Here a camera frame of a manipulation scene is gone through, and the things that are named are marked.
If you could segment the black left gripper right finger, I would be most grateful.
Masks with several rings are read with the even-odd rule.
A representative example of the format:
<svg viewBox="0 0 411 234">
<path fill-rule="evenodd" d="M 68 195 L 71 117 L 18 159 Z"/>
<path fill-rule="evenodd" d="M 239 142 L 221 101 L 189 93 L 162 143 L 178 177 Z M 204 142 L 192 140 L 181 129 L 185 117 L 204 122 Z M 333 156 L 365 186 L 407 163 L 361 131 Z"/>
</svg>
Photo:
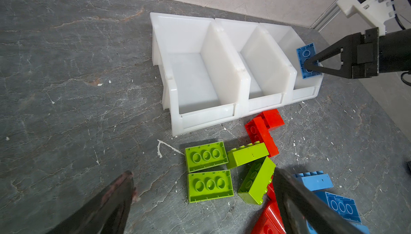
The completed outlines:
<svg viewBox="0 0 411 234">
<path fill-rule="evenodd" d="M 332 211 L 286 170 L 278 167 L 275 169 L 273 187 L 286 233 L 307 234 L 306 222 L 309 222 L 318 234 L 362 233 Z"/>
</svg>

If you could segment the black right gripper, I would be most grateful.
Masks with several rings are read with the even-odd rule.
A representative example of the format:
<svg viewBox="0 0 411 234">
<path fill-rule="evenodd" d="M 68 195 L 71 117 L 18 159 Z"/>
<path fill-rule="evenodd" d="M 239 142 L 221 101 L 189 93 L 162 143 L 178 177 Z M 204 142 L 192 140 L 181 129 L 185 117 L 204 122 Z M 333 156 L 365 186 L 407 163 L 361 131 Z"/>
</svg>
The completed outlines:
<svg viewBox="0 0 411 234">
<path fill-rule="evenodd" d="M 320 62 L 338 54 L 343 63 L 340 69 L 320 66 Z M 406 29 L 380 36 L 379 29 L 372 28 L 364 35 L 350 34 L 307 59 L 304 67 L 307 71 L 346 79 L 371 78 L 389 72 L 410 73 L 411 31 Z"/>
</svg>

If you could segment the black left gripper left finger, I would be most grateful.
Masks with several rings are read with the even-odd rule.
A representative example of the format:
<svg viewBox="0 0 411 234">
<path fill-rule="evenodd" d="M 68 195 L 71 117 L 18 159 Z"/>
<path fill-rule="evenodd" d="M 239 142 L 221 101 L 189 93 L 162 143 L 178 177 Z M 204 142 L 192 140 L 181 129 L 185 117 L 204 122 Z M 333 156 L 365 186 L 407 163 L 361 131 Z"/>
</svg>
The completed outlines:
<svg viewBox="0 0 411 234">
<path fill-rule="evenodd" d="M 133 174 L 128 170 L 48 233 L 122 234 L 126 227 L 133 195 Z"/>
</svg>

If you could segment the blue lego brick studs up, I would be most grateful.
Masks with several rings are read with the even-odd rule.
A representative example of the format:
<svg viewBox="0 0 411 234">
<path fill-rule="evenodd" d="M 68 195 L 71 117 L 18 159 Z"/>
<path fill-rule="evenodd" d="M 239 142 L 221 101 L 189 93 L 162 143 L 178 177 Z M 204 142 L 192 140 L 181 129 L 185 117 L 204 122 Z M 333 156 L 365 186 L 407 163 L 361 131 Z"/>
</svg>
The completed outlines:
<svg viewBox="0 0 411 234">
<path fill-rule="evenodd" d="M 334 186 L 330 176 L 323 171 L 298 173 L 294 174 L 294 177 L 309 191 L 320 191 L 333 188 Z"/>
</svg>

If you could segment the blue lego brick underside up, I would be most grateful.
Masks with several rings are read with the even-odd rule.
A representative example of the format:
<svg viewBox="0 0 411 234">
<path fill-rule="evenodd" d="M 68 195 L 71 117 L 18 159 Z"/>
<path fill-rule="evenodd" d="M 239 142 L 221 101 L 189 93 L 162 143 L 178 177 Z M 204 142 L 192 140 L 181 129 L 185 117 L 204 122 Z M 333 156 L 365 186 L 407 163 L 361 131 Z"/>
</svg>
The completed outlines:
<svg viewBox="0 0 411 234">
<path fill-rule="evenodd" d="M 369 229 L 362 224 L 354 199 L 346 198 L 326 191 L 316 191 L 314 193 L 334 212 L 349 221 L 350 224 L 354 225 L 363 234 L 370 234 Z"/>
</svg>

